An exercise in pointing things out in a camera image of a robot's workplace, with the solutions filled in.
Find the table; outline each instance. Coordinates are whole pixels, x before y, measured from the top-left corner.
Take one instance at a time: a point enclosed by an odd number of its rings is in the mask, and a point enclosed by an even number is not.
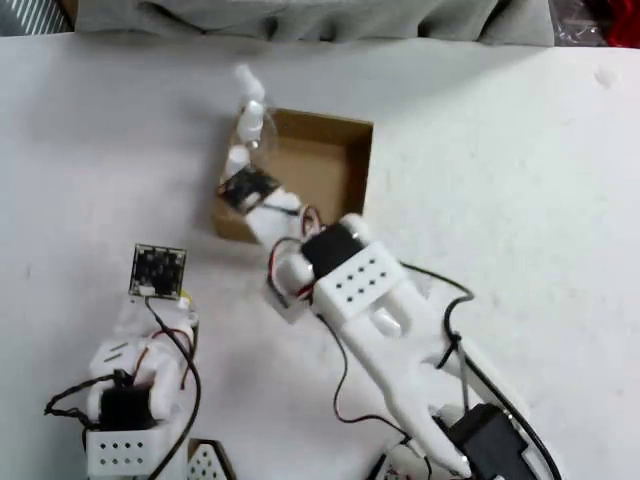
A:
[[[222,440],[239,478],[361,478],[393,441],[333,418],[342,365],[324,327],[282,321],[259,293],[264,253],[212,236],[238,61],[279,106],[375,123],[366,218],[400,257],[474,288],[456,325],[527,399],[567,477],[625,478],[639,52],[71,34],[0,41],[2,477],[82,477],[79,427],[42,411],[85,378],[136,242],[189,250],[195,434]],[[354,362],[343,393],[345,415],[384,413]]]

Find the black wire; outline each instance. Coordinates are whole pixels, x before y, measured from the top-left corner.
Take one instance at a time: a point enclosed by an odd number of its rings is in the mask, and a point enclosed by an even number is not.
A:
[[[347,357],[347,352],[344,349],[344,345],[342,345],[342,342],[338,338],[338,335],[336,334],[336,332],[333,329],[333,327],[331,327],[331,325],[329,325],[329,323],[325,320],[325,318],[321,314],[316,313],[316,317],[318,317],[318,319],[325,325],[325,327],[327,327],[327,329],[329,330],[329,333],[331,333],[331,336],[335,340],[336,345],[338,345],[338,348],[340,349],[340,354],[342,355],[342,360],[343,360],[343,364],[344,364],[344,370],[342,372],[342,377],[340,378],[340,381],[338,382],[338,386],[336,387],[336,392],[333,394],[333,413],[335,414],[336,418],[338,420],[340,420],[342,423],[347,423],[347,424],[360,423],[360,422],[365,422],[367,420],[378,420],[378,421],[380,421],[382,423],[385,423],[386,425],[390,426],[394,430],[400,432],[405,437],[405,439],[410,438],[409,435],[407,434],[407,432],[405,432],[400,427],[398,427],[397,425],[394,425],[389,420],[387,420],[386,418],[384,418],[384,417],[382,417],[380,415],[368,414],[368,415],[362,415],[362,416],[356,417],[356,418],[344,418],[340,414],[340,409],[338,408],[338,400],[339,400],[339,397],[340,397],[340,390],[342,389],[342,385],[344,384],[344,381],[347,378],[347,373],[349,372],[349,360],[348,360],[348,357]]]
[[[462,290],[462,292],[464,292],[465,295],[454,299],[449,305],[447,305],[447,308],[444,312],[444,317],[443,317],[445,333],[449,338],[449,341],[451,342],[451,344],[457,345],[458,342],[462,339],[462,337],[458,332],[454,332],[453,329],[451,328],[451,313],[456,308],[456,306],[459,305],[460,303],[469,302],[474,299],[474,295],[471,292],[471,290],[469,290],[464,285],[456,282],[455,280],[452,280],[448,277],[445,277],[444,275],[440,275],[438,273],[432,272],[425,268],[416,267],[415,265],[411,265],[404,262],[400,262],[400,264],[409,270],[413,270],[414,272],[418,272],[423,275],[428,275],[428,276],[437,278],[438,280],[448,283],[449,285],[456,287],[459,290]],[[447,350],[447,354],[445,354],[445,357],[443,357],[444,362],[446,362],[446,359],[449,358],[452,351],[453,350],[451,350],[451,348]],[[547,467],[549,468],[549,472],[551,473],[551,476],[553,477],[553,479],[562,480],[562,475],[560,474],[560,470],[558,469],[558,466],[556,465],[555,460],[551,456],[551,453],[549,453],[549,450],[545,446],[542,439],[538,436],[537,432],[531,426],[531,424],[529,424],[529,422],[527,422],[527,420],[524,418],[524,415],[520,413],[520,411],[516,408],[516,406],[513,405],[513,403],[511,403],[511,401],[507,398],[507,396],[500,391],[497,385],[495,385],[491,381],[491,379],[482,371],[482,369],[480,369],[480,367],[478,367],[478,365],[476,365],[476,363],[471,358],[469,358],[468,354],[465,354],[465,363],[471,369],[471,371],[478,377],[478,379],[498,399],[498,401],[502,403],[502,405],[506,408],[506,410],[516,420],[516,422],[518,422],[522,427],[522,429],[527,433],[527,435],[529,436],[533,444],[536,446],[536,448],[544,458],[544,461],[546,462]]]
[[[279,205],[270,205],[268,203],[263,203],[260,206],[262,208],[268,208],[269,210],[275,210],[277,212],[284,213],[285,215],[289,215],[290,217],[297,217],[300,215],[300,210],[296,210],[295,208],[286,208]]]
[[[429,461],[428,457],[424,457],[424,461],[427,464],[427,470],[429,471],[429,476],[427,477],[427,480],[431,480],[431,475],[433,475],[433,468],[431,467],[431,462]]]
[[[53,415],[54,417],[67,417],[67,418],[77,418],[85,430],[95,430],[100,426],[100,424],[92,422],[89,416],[81,411],[79,408],[69,408],[68,410],[60,410],[57,408],[53,408],[56,403],[58,403],[63,398],[66,398],[74,393],[81,392],[86,388],[90,388],[96,383],[107,382],[109,380],[117,380],[121,378],[121,375],[114,372],[109,375],[103,375],[101,377],[92,378],[91,380],[87,380],[85,382],[79,383],[71,388],[67,388],[64,392],[59,393],[58,395],[54,395],[51,400],[47,403],[47,406],[44,408],[45,415]]]
[[[166,468],[166,466],[169,464],[169,462],[174,457],[176,452],[180,449],[180,447],[186,440],[187,435],[189,435],[189,432],[191,431],[191,427],[193,427],[196,417],[198,416],[198,409],[200,408],[200,397],[202,396],[202,385],[200,383],[200,374],[198,373],[198,369],[193,363],[193,360],[191,359],[189,352],[187,352],[184,346],[180,343],[180,340],[178,340],[175,334],[169,328],[167,328],[167,326],[164,324],[162,319],[151,307],[151,304],[149,303],[149,297],[145,297],[144,304],[147,306],[149,311],[153,314],[153,317],[155,318],[156,322],[158,323],[162,331],[171,339],[173,343],[175,343],[176,347],[178,347],[178,350],[180,350],[180,353],[182,353],[182,355],[184,356],[189,366],[189,370],[191,370],[191,373],[193,374],[193,379],[195,380],[195,383],[196,383],[196,398],[193,404],[193,410],[191,412],[191,416],[189,417],[189,420],[187,421],[187,424],[184,427],[184,430],[182,430],[182,433],[176,440],[176,443],[174,443],[173,447],[171,447],[169,452],[167,452],[167,454],[164,456],[164,458],[158,464],[155,470],[153,470],[153,472],[151,472],[151,474],[147,477],[147,480],[156,480],[160,476],[162,471]]]

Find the open cardboard box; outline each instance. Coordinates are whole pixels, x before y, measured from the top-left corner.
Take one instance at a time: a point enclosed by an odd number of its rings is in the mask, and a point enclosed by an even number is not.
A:
[[[273,120],[277,147],[263,168],[303,204],[318,207],[325,223],[362,213],[373,124],[285,109]],[[213,224],[220,237],[256,242],[244,218],[218,196]]]

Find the black circuit board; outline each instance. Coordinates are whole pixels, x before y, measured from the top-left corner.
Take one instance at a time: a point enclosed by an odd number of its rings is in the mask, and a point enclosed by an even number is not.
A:
[[[218,187],[218,195],[236,212],[246,215],[280,186],[255,165],[247,165]]]
[[[129,295],[140,295],[140,287],[146,286],[155,289],[157,298],[177,300],[186,260],[187,251],[180,248],[136,244]]]

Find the red object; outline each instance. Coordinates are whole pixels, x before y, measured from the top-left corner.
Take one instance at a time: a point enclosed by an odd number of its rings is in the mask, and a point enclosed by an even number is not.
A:
[[[607,35],[612,47],[640,48],[640,0],[609,0],[613,25]]]

